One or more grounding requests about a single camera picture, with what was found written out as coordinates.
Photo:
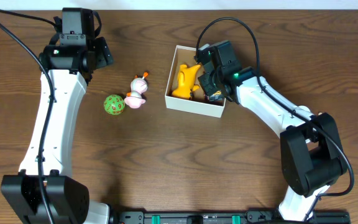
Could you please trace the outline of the white wooden kendama toy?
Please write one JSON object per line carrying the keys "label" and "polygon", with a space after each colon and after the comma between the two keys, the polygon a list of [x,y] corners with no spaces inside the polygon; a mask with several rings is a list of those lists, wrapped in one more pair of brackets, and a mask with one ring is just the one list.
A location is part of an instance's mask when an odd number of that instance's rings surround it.
{"label": "white wooden kendama toy", "polygon": [[[304,106],[304,105],[300,105],[300,106],[298,106],[300,109],[302,109],[302,110],[304,110],[304,111],[307,111],[307,112],[309,112],[309,113],[312,113],[312,111],[307,107],[307,106]],[[317,112],[316,114],[314,114],[314,115],[317,115],[317,116],[319,116],[319,115],[321,115],[321,114],[323,114],[323,112]]]}

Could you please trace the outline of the orange rubber animal toy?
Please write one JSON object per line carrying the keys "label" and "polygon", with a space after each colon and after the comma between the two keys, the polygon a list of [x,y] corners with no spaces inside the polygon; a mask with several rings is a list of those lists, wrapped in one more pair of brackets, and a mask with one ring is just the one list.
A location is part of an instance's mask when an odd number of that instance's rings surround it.
{"label": "orange rubber animal toy", "polygon": [[191,100],[193,92],[200,89],[199,85],[195,84],[196,74],[201,68],[201,65],[194,65],[192,67],[182,64],[179,67],[177,75],[178,86],[172,91],[172,96],[185,100]]}

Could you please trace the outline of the red grey toy car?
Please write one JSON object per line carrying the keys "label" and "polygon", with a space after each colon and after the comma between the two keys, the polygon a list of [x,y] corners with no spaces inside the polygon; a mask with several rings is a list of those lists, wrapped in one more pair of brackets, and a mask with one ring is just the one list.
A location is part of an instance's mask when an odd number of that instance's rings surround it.
{"label": "red grey toy car", "polygon": [[213,93],[211,96],[206,95],[205,98],[210,102],[214,102],[214,101],[223,100],[224,96],[222,95],[221,91],[217,91]]}

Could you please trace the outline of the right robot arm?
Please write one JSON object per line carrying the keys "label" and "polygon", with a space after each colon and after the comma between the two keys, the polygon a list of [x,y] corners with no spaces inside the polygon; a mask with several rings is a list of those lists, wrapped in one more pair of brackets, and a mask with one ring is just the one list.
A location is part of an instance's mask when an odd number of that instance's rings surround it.
{"label": "right robot arm", "polygon": [[195,61],[204,68],[198,79],[210,100],[235,102],[256,114],[280,139],[282,173],[287,192],[276,212],[248,222],[349,223],[347,212],[316,212],[327,189],[351,167],[336,122],[327,113],[313,114],[274,90],[258,70],[243,68],[230,41],[197,47]]}

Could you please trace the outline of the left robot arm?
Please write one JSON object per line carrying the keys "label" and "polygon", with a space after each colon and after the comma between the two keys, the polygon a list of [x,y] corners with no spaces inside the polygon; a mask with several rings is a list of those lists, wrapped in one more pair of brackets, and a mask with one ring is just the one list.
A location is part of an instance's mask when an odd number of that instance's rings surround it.
{"label": "left robot arm", "polygon": [[23,223],[109,223],[109,205],[90,199],[72,178],[76,117],[95,70],[112,64],[96,11],[66,7],[38,60],[41,96],[32,139],[16,175],[1,192]]}

